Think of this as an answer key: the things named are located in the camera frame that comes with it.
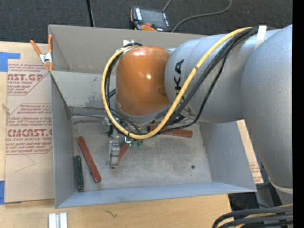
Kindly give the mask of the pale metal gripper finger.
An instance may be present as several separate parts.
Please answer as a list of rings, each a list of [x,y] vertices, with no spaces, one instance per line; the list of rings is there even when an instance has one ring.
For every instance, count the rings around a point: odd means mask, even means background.
[[[109,142],[108,148],[109,148],[109,167],[113,168],[112,153],[113,153],[114,146],[113,146],[113,142],[112,141]]]
[[[118,159],[119,159],[119,153],[120,153],[120,146],[118,141],[114,142],[114,166],[118,164]]]

